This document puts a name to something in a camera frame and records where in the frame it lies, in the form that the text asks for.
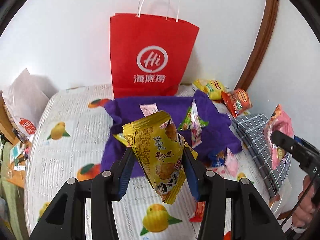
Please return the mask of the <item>right hand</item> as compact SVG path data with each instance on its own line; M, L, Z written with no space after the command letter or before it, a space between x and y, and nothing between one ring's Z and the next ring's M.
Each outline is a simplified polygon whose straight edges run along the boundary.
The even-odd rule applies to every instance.
M299 207L292 215L292 224L296 227L304 227L310 224L313 219L313 214L316 211L316 206L312 202L315 194L314 186L311 186L304 199L300 202Z

